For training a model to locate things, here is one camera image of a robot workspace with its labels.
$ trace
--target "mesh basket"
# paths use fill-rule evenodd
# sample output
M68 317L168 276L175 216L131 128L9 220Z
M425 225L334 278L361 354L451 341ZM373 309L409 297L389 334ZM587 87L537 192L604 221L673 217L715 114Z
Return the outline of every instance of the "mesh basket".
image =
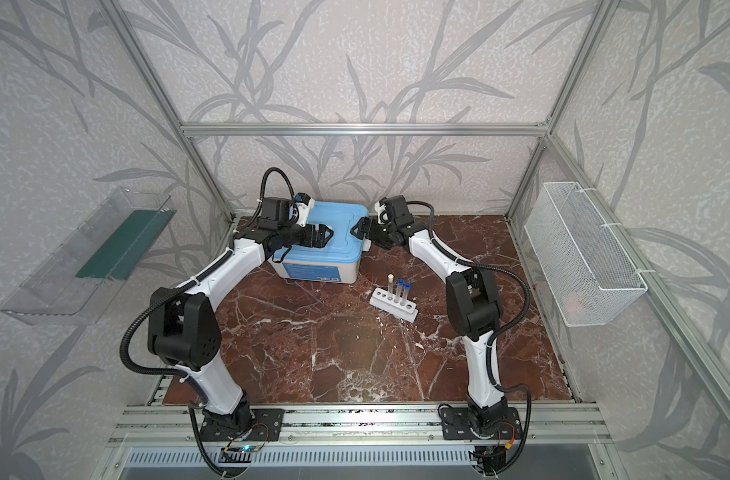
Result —
M543 184L525 232L567 326L605 325L648 290L576 182Z

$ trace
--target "green mat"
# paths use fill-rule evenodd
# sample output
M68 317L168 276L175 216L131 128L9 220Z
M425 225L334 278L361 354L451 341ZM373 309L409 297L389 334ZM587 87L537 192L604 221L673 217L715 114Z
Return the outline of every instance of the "green mat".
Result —
M134 210L90 257L77 278L127 280L140 258L168 225L174 210Z

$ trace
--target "transparent container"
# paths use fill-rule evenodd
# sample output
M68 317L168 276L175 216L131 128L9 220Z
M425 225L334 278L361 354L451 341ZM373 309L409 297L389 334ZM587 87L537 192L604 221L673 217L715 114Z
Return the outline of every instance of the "transparent container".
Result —
M605 325L648 290L576 182L543 184L525 232L567 326Z
M0 311L32 325L96 323L174 213L170 195L119 187Z

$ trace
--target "wallpaper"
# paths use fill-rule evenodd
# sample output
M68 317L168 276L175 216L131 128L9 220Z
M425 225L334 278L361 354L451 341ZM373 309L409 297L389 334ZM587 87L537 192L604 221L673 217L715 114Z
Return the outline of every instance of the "wallpaper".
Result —
M587 0L121 0L182 120L537 122Z
M317 200L373 209L383 197L429 201L438 213L504 214L535 147L532 137L209 137L205 162L236 212L257 205L264 170L278 166ZM267 194L287 196L281 178Z
M168 192L177 213L95 325L0 312L0 480L89 477L151 388L120 365L122 332L227 227L97 5L0 2L0 305L118 186ZM143 340L133 354L156 361Z
M617 11L557 132L730 372L730 1Z
M512 227L573 392L600 405L629 478L730 478L730 427L645 297L608 325L565 326L524 225L542 183L566 180L547 153Z

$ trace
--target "blue plastic box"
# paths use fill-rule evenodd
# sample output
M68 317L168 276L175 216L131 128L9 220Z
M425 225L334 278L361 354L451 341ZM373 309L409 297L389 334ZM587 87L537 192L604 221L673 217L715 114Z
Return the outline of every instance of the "blue plastic box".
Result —
M368 216L365 206L315 202L309 213L308 223L325 224L333 229L333 238L325 248L309 248L295 245L281 264L271 260L277 274L283 278L315 280L318 282L354 283L360 269L363 241L349 233L363 216ZM279 260L286 249L274 252Z

